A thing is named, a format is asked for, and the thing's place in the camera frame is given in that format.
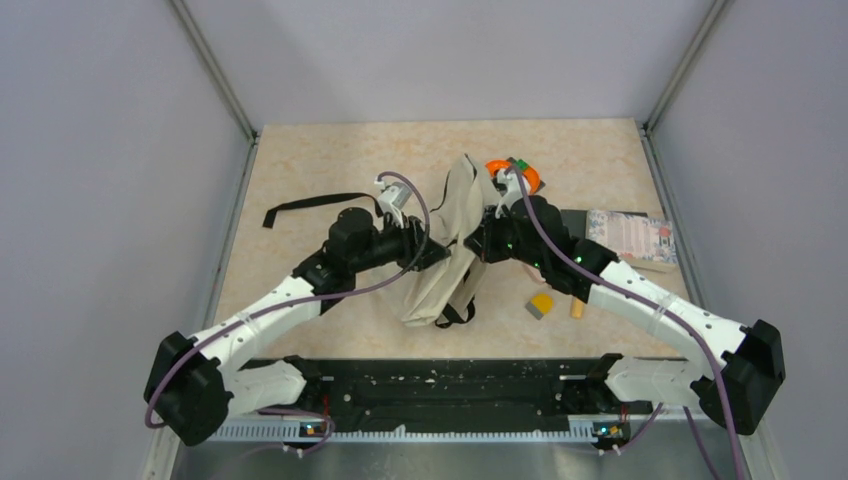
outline orange object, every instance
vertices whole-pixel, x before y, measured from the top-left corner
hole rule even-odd
[[[489,171],[489,176],[494,178],[498,173],[498,170],[503,170],[512,166],[509,160],[492,160],[486,164],[486,170]],[[527,165],[522,172],[524,174],[524,178],[527,179],[527,183],[530,184],[530,195],[536,193],[539,190],[539,185],[542,184],[542,179],[539,178],[539,172],[536,171],[535,168]]]

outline tabletop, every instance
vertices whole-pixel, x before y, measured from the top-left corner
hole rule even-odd
[[[525,159],[547,186],[548,202],[566,209],[642,211],[662,217],[636,123],[632,119],[268,125],[262,131],[244,207],[218,302],[221,322],[268,293],[327,237],[338,212],[372,209],[369,199],[281,212],[273,229],[265,212],[287,201],[339,192],[377,194],[384,170],[406,175],[430,208],[442,198],[445,175],[463,154],[485,163]],[[410,200],[404,209],[421,216]],[[687,298],[679,271],[644,272]],[[372,281],[357,278],[357,287]],[[541,320],[524,305],[537,293],[554,298]],[[604,353],[679,356],[626,319],[592,306],[569,316],[571,297],[534,283],[518,262],[487,270],[476,317],[440,329],[407,327],[393,318],[380,292],[349,298],[301,324],[262,356],[308,358],[564,358]]]

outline black strap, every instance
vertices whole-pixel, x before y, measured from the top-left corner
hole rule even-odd
[[[287,210],[298,210],[301,208],[321,207],[324,205],[332,205],[334,203],[349,202],[351,200],[356,200],[357,198],[362,197],[368,197],[371,200],[374,200],[374,211],[377,212],[377,216],[383,215],[383,212],[380,210],[380,206],[377,204],[377,199],[374,198],[372,195],[368,195],[367,193],[361,192],[333,193],[330,195],[318,195],[317,197],[302,198],[293,202],[281,203],[265,213],[265,220],[262,222],[262,226],[265,228],[274,228],[274,220],[277,218],[277,212],[285,212]]]
[[[457,313],[456,309],[451,306],[450,303],[445,305],[445,309],[442,310],[442,315],[436,319],[435,325],[439,328],[448,328],[455,323],[465,324],[474,319],[474,315],[477,314],[477,307],[474,306],[474,297],[471,297],[471,301],[468,302],[468,318],[462,318],[459,313]]]

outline gray floor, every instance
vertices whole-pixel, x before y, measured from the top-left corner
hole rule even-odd
[[[722,478],[733,477],[724,430],[701,423]],[[298,460],[269,450],[234,463],[256,447],[207,442],[180,452],[172,480],[711,480],[686,422],[657,423],[621,457],[569,451],[563,444],[330,444]],[[570,448],[591,451],[588,447]]]

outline wall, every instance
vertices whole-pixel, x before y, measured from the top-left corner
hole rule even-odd
[[[247,143],[165,2],[0,3],[0,478],[135,478]]]
[[[783,335],[768,421],[792,478],[848,478],[848,4],[736,2],[657,143],[709,303]]]
[[[189,0],[257,125],[645,119],[709,0]]]

